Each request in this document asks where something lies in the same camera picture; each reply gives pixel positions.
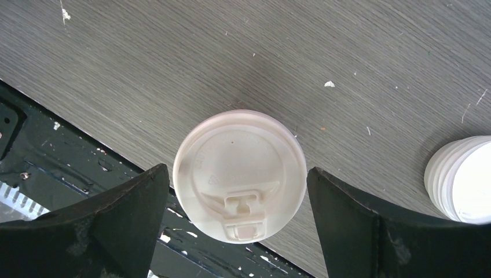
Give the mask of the stack of white lids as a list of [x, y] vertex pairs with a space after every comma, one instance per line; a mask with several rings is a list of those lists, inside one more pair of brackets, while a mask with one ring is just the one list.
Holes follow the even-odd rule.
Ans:
[[436, 151], [424, 172], [433, 205], [453, 221], [490, 223], [490, 136], [450, 142]]

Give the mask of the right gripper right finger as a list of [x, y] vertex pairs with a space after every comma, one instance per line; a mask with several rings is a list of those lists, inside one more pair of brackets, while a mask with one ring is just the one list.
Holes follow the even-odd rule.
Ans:
[[490, 276], [490, 225], [403, 208], [319, 167], [306, 182], [329, 277]]

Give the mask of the white plastic cup lid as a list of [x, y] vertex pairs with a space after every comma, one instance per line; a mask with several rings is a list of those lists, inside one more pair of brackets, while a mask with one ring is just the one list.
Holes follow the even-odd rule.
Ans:
[[283, 229], [306, 192], [306, 159], [281, 122], [237, 109], [216, 114], [183, 140], [173, 185], [198, 230], [225, 243], [265, 240]]

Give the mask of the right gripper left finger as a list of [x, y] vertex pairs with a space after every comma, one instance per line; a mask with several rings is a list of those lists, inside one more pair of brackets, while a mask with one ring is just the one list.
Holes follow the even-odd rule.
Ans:
[[32, 221], [1, 224], [2, 277], [147, 277], [170, 187], [157, 164]]

